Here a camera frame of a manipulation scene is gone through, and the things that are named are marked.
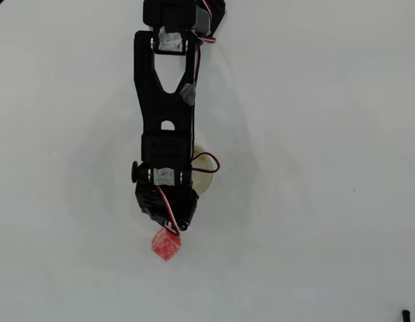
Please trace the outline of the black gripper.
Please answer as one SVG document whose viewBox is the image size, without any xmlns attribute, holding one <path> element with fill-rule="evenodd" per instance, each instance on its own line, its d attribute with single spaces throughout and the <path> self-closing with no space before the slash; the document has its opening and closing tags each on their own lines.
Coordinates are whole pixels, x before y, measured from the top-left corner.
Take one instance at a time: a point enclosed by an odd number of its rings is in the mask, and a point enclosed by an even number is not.
<svg viewBox="0 0 415 322">
<path fill-rule="evenodd" d="M 160 189 L 170 205 L 177 226 L 181 231 L 186 231 L 197 208 L 198 194 L 190 186 L 162 185 Z M 143 213 L 162 226 L 167 224 L 173 227 L 167 205 L 153 184 L 138 181 L 135 195 Z"/>
</svg>

